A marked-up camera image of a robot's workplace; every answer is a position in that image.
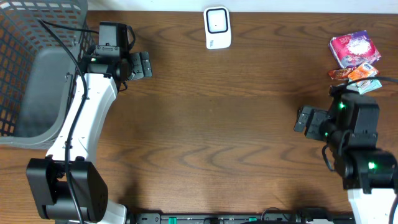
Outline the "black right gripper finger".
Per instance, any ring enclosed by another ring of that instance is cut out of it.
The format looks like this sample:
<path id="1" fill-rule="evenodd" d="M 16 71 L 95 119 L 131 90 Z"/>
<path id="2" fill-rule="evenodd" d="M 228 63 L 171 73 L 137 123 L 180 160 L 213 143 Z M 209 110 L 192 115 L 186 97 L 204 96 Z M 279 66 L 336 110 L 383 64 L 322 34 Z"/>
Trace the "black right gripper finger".
<path id="1" fill-rule="evenodd" d="M 297 119 L 294 126 L 295 132 L 304 132 L 309 125 L 310 117 L 313 113 L 314 107 L 303 105 L 297 111 Z"/>
<path id="2" fill-rule="evenodd" d="M 328 119 L 328 112 L 325 110 L 311 109 L 310 116 L 306 123 L 305 137 L 316 141 L 323 141 L 324 134 L 321 132 L 321 125 Z"/>

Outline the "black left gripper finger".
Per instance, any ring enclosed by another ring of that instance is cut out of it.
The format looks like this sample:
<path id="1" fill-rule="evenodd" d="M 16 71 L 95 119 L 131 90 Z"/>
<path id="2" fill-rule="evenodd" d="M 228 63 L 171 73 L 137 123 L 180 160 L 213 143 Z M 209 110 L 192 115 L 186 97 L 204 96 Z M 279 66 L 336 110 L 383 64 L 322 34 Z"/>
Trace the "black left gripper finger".
<path id="1" fill-rule="evenodd" d="M 139 53 L 130 54 L 130 60 L 132 65 L 132 72 L 129 77 L 130 80 L 138 80 L 144 78 L 144 72 L 142 68 L 142 60 Z"/>
<path id="2" fill-rule="evenodd" d="M 150 64 L 150 58 L 148 52 L 141 52 L 141 65 L 142 65 L 144 78 L 152 77 L 152 67 Z"/>

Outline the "teal snack packet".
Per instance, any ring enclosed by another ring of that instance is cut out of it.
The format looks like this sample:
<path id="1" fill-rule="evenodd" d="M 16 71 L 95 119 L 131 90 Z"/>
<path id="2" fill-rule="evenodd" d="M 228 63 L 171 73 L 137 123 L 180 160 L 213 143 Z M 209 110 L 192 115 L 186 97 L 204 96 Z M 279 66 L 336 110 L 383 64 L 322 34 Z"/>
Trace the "teal snack packet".
<path id="1" fill-rule="evenodd" d="M 367 92 L 377 90 L 378 88 L 381 88 L 381 87 L 382 87 L 382 84 L 379 80 L 365 80 L 365 81 L 360 81 L 357 83 L 350 84 L 346 88 L 348 90 L 357 91 L 359 94 L 363 95 Z"/>

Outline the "dark red snack packet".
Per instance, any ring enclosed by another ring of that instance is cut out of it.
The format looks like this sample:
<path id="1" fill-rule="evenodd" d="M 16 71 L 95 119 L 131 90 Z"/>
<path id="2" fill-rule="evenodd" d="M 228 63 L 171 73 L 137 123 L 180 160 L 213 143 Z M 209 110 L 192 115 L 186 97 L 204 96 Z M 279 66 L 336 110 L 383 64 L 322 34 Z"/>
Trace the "dark red snack packet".
<path id="1" fill-rule="evenodd" d="M 331 79 L 333 80 L 345 80 L 348 79 L 348 75 L 355 69 L 355 67 L 352 68 L 343 68 L 339 70 L 330 70 L 328 72 L 328 75 Z"/>

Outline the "orange tissue pack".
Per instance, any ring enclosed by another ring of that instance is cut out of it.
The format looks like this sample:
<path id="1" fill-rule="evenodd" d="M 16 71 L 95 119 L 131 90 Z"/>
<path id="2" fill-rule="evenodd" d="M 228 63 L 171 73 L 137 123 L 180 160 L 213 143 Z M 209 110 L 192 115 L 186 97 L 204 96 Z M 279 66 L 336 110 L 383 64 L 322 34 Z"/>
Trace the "orange tissue pack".
<path id="1" fill-rule="evenodd" d="M 367 62 L 363 62 L 348 75 L 348 78 L 354 81 L 362 78 L 374 77 L 378 73 L 379 71 L 374 66 Z"/>

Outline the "red purple snack package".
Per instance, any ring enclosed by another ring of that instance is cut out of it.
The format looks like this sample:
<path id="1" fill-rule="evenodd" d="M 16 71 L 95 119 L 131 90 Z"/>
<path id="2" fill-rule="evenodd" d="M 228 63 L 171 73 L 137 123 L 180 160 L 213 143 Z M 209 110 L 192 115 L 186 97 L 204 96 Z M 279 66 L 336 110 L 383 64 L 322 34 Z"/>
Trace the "red purple snack package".
<path id="1" fill-rule="evenodd" d="M 381 54 L 366 30 L 333 37 L 329 49 L 340 68 L 352 68 L 363 62 L 374 64 Z"/>

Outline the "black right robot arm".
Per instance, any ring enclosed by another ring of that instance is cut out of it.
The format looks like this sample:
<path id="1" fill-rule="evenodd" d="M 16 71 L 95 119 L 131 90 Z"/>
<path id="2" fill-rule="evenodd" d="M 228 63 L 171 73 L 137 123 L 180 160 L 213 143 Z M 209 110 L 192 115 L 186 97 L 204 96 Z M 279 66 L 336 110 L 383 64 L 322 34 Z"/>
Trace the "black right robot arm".
<path id="1" fill-rule="evenodd" d="M 376 146 L 378 120 L 376 100 L 349 91 L 328 110 L 302 106 L 294 126 L 331 151 L 334 161 L 323 160 L 342 178 L 356 223 L 397 223 L 397 159 Z"/>

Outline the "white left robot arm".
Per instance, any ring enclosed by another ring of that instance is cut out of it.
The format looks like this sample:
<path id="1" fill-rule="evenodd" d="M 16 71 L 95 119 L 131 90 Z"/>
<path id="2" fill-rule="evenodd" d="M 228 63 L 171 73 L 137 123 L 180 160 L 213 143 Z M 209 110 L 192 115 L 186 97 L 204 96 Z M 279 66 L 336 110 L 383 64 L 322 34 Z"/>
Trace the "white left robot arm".
<path id="1" fill-rule="evenodd" d="M 152 76 L 149 53 L 98 46 L 79 64 L 83 78 L 54 144 L 31 159 L 26 175 L 41 218 L 64 223 L 134 223 L 127 206 L 109 199 L 95 167 L 106 115 L 127 80 Z"/>

